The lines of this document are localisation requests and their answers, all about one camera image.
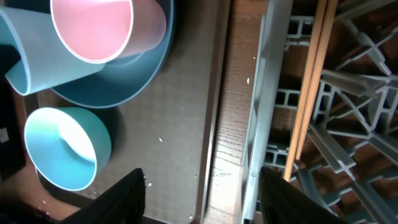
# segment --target wooden stick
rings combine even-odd
[[[315,98],[317,97],[323,63],[325,62],[326,51],[328,50],[331,28],[333,27],[333,21],[335,20],[337,4],[338,0],[328,1],[325,20],[323,21],[321,39],[318,46],[317,59],[315,60],[310,89],[308,91],[307,105],[305,107],[303,117],[303,125],[301,127],[300,138],[298,140],[296,159],[300,159],[301,152],[303,151],[303,145],[305,137],[307,135],[308,125],[311,120],[313,105],[315,103]]]
[[[300,98],[298,99],[298,107],[297,107],[296,119],[294,121],[292,140],[290,141],[289,155],[287,156],[286,169],[284,172],[284,179],[286,181],[289,181],[290,176],[292,175],[294,157],[296,155],[297,143],[300,137],[302,117],[304,115],[304,108],[307,102],[308,89],[311,82],[315,56],[317,54],[317,48],[322,30],[325,9],[326,9],[326,0],[319,0],[311,32],[311,41],[310,41],[310,46],[308,48],[307,62],[305,64],[303,83],[300,91]]]

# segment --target bowl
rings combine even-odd
[[[102,71],[52,90],[62,98],[87,108],[118,106],[140,93],[162,68],[174,36],[174,0],[157,2],[165,13],[167,30],[156,48],[108,62]]]
[[[102,121],[83,108],[40,108],[25,124],[25,144],[37,170],[53,185],[87,188],[111,155]]]

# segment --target blue plate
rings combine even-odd
[[[47,12],[49,0],[7,0],[7,5]],[[62,98],[88,108],[110,108],[130,100],[141,92],[162,68],[172,45],[175,29],[174,0],[157,0],[166,15],[167,30],[154,49],[114,60],[98,73],[56,86],[52,90]]]

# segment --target wood grain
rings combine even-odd
[[[248,126],[261,16],[266,6],[267,1],[233,1],[205,223],[240,221],[243,170],[240,163]]]
[[[303,121],[302,117],[304,114],[304,109],[307,104],[308,89],[312,78],[313,66],[315,62],[315,56],[317,54],[318,43],[323,24],[323,17],[325,15],[325,9],[326,9],[326,0],[319,0],[317,6],[317,12],[315,14],[315,21],[311,32],[311,41],[310,41],[310,46],[308,48],[307,62],[305,64],[304,77],[300,91],[300,98],[298,99],[298,107],[296,112],[296,119],[294,121],[292,139],[290,140],[289,155],[287,156],[286,169],[284,172],[284,179],[286,181],[289,181],[292,175],[294,158],[296,156],[297,143],[299,141],[300,130]]]

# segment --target pink cup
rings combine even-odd
[[[166,32],[156,0],[51,0],[51,13],[64,46],[89,63],[153,49]]]

